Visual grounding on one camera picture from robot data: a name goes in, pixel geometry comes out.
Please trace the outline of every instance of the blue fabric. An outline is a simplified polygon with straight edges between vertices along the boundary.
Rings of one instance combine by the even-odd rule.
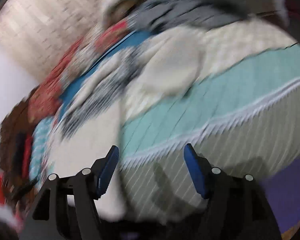
[[[33,144],[29,165],[29,179],[33,180],[40,174],[41,161],[46,150],[48,135],[51,131],[53,117],[42,119],[33,132]]]
[[[122,128],[121,158],[204,126],[300,77],[300,46],[249,57],[192,86],[183,98],[165,98]]]
[[[60,96],[60,99],[63,102],[63,106],[60,111],[59,120],[61,120],[62,116],[66,112],[66,108],[72,98],[76,95],[76,93],[81,88],[82,82],[87,79],[89,76],[91,76],[99,67],[100,62],[107,57],[113,56],[115,53],[117,53],[119,50],[124,49],[126,47],[130,46],[137,46],[141,44],[144,40],[149,38],[151,36],[150,32],[146,31],[139,31],[139,32],[133,32],[128,34],[126,37],[124,37],[121,41],[119,41],[117,44],[115,44],[113,47],[111,47],[107,52],[104,53],[90,68],[89,71],[87,71],[82,76],[76,78],[63,92],[63,94]]]

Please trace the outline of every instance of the mint green fabric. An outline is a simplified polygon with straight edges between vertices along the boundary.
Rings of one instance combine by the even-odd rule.
[[[249,57],[195,84],[183,98],[166,98],[122,128],[121,158],[202,127],[300,77],[300,45]]]

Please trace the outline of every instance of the light blue striped fabric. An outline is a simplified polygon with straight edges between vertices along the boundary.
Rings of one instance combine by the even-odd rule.
[[[195,84],[183,98],[166,98],[125,123],[121,158],[202,127],[300,77],[300,46],[270,50]]]
[[[33,133],[32,154],[29,166],[29,179],[33,180],[40,174],[42,156],[46,150],[48,135],[51,131],[53,117],[42,119]]]

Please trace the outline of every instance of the wooden floor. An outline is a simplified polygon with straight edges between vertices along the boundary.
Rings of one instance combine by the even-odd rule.
[[[39,82],[100,18],[100,0],[8,0],[0,44]]]

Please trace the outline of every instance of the white fabric edge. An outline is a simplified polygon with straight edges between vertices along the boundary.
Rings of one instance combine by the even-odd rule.
[[[250,118],[258,115],[261,111],[279,102],[298,87],[300,87],[300,77],[294,78],[277,90],[258,98],[253,103],[241,109],[224,116],[208,120],[204,126],[199,129],[174,136],[173,138],[163,141],[157,146],[140,151],[137,156],[135,154],[124,158],[120,162],[120,170],[137,168],[141,164],[153,161],[156,158],[161,158],[170,152],[181,150],[187,143],[195,145],[197,143],[201,143],[205,137],[211,134],[223,133],[225,130],[241,125],[243,122],[246,122]]]

